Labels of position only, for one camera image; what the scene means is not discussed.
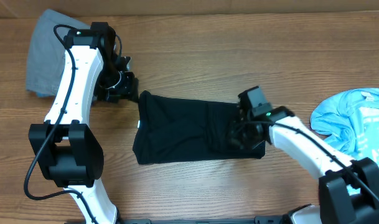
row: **wooden surface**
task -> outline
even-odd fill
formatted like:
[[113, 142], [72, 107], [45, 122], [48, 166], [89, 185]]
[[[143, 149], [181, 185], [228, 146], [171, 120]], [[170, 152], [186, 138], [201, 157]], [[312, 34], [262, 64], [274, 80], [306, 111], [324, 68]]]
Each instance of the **wooden surface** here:
[[379, 10], [379, 0], [0, 0], [0, 17], [200, 15]]
[[[232, 16], [87, 17], [123, 39], [140, 91], [236, 102], [261, 85], [275, 106], [306, 124], [324, 99], [379, 87], [379, 12]], [[35, 19], [0, 20], [0, 223], [62, 223], [82, 215], [68, 195], [35, 202], [22, 185], [33, 159], [27, 132], [52, 104], [25, 91]], [[134, 103], [97, 103], [90, 125], [105, 153], [103, 182], [123, 218], [248, 218], [318, 203], [317, 183], [296, 161], [268, 147], [261, 160], [139, 166], [131, 150]], [[30, 191], [58, 190], [38, 167]]]

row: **gray cloth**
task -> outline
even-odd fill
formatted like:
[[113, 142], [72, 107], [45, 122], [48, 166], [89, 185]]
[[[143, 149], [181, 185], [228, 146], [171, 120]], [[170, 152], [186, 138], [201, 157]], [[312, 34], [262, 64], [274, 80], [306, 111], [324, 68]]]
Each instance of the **gray cloth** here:
[[[62, 73], [65, 68], [65, 49], [54, 34], [57, 24], [70, 25], [78, 29], [89, 29], [90, 26], [61, 13], [47, 9], [37, 21], [26, 66], [26, 90], [38, 95], [56, 95]], [[63, 38], [68, 28], [58, 28]]]

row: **black fabric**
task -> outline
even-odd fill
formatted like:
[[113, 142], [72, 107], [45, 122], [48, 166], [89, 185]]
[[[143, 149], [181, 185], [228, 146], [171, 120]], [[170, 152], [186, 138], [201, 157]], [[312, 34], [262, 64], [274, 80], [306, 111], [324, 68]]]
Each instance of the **black fabric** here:
[[141, 122], [133, 146], [138, 164], [265, 155], [264, 142], [250, 154], [221, 152], [229, 148], [225, 135], [238, 113], [234, 103], [165, 98], [144, 91], [138, 106]]

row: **wooden table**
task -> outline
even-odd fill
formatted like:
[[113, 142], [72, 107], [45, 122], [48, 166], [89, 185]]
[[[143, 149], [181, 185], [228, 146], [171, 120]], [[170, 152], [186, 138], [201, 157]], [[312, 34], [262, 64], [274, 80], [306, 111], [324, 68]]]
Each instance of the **wooden table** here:
[[[133, 57], [140, 91], [176, 98], [236, 102], [261, 85], [275, 106], [306, 124], [324, 99], [379, 87], [379, 12], [230, 16], [85, 17], [108, 21]], [[33, 151], [30, 124], [44, 120], [52, 98], [25, 90], [35, 19], [0, 20], [0, 223], [81, 220], [68, 195], [35, 202], [22, 186]], [[318, 203], [317, 183], [296, 161], [269, 147], [261, 160], [139, 166], [131, 150], [136, 104], [97, 103], [90, 124], [105, 153], [102, 179], [123, 218], [249, 218]], [[58, 190], [38, 167], [30, 191]]]

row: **white plastic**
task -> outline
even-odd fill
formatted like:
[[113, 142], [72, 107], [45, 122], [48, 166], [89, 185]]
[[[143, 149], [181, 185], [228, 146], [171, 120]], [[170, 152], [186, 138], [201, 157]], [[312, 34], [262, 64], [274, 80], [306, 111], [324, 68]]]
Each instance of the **white plastic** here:
[[292, 224], [322, 224], [319, 206], [310, 205], [291, 216]]
[[[115, 224], [117, 220], [117, 208], [111, 203], [108, 194], [102, 184], [101, 179], [95, 180], [94, 186], [88, 188], [84, 185], [68, 186], [64, 190], [77, 190], [82, 192], [85, 200], [87, 201], [90, 210], [99, 224]], [[83, 202], [77, 198], [77, 195], [70, 194], [76, 201], [78, 207], [82, 211], [86, 224], [93, 224], [88, 212], [85, 210]]]
[[[337, 159], [340, 160], [340, 162], [342, 162], [344, 165], [352, 165], [351, 160], [354, 160], [353, 157], [335, 150], [322, 139], [318, 138], [318, 136], [316, 136], [303, 125], [298, 117], [289, 116], [280, 119], [277, 121], [277, 123], [300, 129], [315, 139], [331, 154], [336, 156]], [[269, 127], [269, 136], [271, 138], [272, 145], [278, 149], [283, 150], [293, 159], [297, 160], [300, 165], [308, 170], [310, 175], [316, 180], [319, 177], [324, 176], [328, 170], [338, 171], [342, 169], [338, 164], [332, 161], [331, 158], [323, 153], [313, 142], [311, 142], [303, 135], [297, 134], [295, 131], [274, 125]]]
[[[103, 68], [101, 52], [99, 49], [91, 49], [89, 46], [73, 46], [70, 51], [75, 58], [77, 69], [72, 92], [66, 107], [67, 113], [62, 117], [60, 124], [70, 124], [73, 120], [78, 120], [80, 124], [89, 125], [95, 83]], [[51, 124], [55, 124], [65, 100], [71, 77], [72, 60], [68, 52], [65, 51], [65, 70], [63, 71], [58, 94], [44, 121], [51, 120]]]

